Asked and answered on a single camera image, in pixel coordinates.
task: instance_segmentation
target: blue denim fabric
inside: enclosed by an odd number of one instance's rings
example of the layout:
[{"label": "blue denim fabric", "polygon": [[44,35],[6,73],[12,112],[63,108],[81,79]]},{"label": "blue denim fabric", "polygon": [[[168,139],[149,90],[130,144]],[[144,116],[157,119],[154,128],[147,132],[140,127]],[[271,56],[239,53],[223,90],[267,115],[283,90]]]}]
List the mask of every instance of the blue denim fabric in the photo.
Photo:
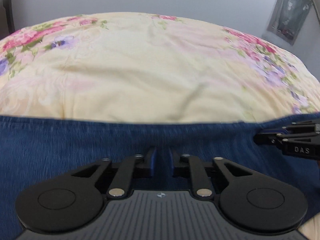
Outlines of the blue denim fabric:
[{"label": "blue denim fabric", "polygon": [[14,202],[31,184],[78,166],[110,157],[114,162],[157,146],[155,177],[139,188],[185,189],[186,179],[171,177],[169,146],[209,161],[222,156],[299,188],[308,199],[305,217],[320,212],[319,169],[315,161],[283,156],[272,146],[257,146],[253,135],[264,128],[320,118],[295,115],[258,123],[183,125],[108,124],[0,116],[0,239],[21,232]]}]

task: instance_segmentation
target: floral bedsheet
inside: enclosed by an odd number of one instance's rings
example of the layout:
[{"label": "floral bedsheet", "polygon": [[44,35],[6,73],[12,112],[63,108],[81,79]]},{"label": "floral bedsheet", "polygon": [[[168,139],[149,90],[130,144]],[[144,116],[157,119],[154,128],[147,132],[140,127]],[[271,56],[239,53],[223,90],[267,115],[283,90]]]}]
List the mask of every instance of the floral bedsheet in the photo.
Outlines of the floral bedsheet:
[{"label": "floral bedsheet", "polygon": [[[202,21],[65,17],[0,41],[0,114],[131,123],[263,122],[320,110],[291,53]],[[301,229],[319,238],[320,221]]]}]

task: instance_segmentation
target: bed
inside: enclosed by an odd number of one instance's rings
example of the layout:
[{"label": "bed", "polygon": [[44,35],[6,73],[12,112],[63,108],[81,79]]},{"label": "bed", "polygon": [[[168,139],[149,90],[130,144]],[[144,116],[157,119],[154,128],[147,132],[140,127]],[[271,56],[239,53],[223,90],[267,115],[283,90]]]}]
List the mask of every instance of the bed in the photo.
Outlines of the bed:
[{"label": "bed", "polygon": [[[145,13],[56,19],[0,41],[0,114],[110,123],[266,122],[320,110],[291,53],[207,22]],[[300,227],[320,239],[320,216]]]}]

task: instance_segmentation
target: screw head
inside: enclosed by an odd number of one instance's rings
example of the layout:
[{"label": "screw head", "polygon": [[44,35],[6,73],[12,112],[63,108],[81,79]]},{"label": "screw head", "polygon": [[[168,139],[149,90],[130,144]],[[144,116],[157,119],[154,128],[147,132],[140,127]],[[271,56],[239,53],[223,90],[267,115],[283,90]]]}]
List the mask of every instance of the screw head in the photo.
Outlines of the screw head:
[{"label": "screw head", "polygon": [[209,197],[212,195],[212,191],[207,188],[201,188],[197,190],[197,195],[200,197]]},{"label": "screw head", "polygon": [[109,194],[114,197],[121,197],[124,195],[124,190],[122,188],[113,188],[109,190]]}]

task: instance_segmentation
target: ridged surface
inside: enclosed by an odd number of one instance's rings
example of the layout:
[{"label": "ridged surface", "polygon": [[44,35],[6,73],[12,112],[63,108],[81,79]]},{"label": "ridged surface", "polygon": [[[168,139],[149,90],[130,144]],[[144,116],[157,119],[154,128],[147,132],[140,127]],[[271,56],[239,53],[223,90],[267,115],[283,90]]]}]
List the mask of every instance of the ridged surface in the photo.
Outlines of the ridged surface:
[{"label": "ridged surface", "polygon": [[235,228],[215,205],[188,191],[140,191],[111,201],[90,225],[63,235],[24,232],[17,240],[306,240],[298,231],[258,236]]}]

